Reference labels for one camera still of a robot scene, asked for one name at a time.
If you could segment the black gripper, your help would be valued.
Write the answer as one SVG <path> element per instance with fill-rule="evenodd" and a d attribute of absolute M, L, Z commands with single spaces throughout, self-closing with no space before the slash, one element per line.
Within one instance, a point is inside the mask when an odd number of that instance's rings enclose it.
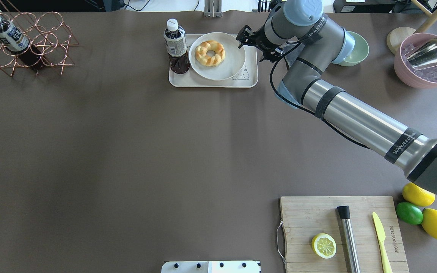
<path fill-rule="evenodd" d="M 263 53 L 259 62 L 268 60 L 274 63 L 278 61 L 284 53 L 283 48 L 278 48 L 278 44 L 274 44 L 266 37 L 265 30 L 253 31 L 248 25 L 245 25 L 237 34 L 236 40 L 239 42 L 239 49 L 243 46 L 258 48 Z"/>

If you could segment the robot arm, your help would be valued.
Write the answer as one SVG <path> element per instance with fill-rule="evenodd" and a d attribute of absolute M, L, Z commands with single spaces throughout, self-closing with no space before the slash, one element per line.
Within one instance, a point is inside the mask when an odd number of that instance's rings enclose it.
<path fill-rule="evenodd" d="M 323 11 L 320 0 L 287 0 L 274 6 L 257 31 L 244 26 L 239 47 L 253 46 L 271 62 L 285 57 L 281 46 L 296 37 L 304 47 L 275 93 L 292 107 L 346 133 L 398 166 L 408 181 L 437 194 L 437 138 L 429 138 L 332 85 L 321 76 L 331 63 L 344 60 L 354 39 Z"/>

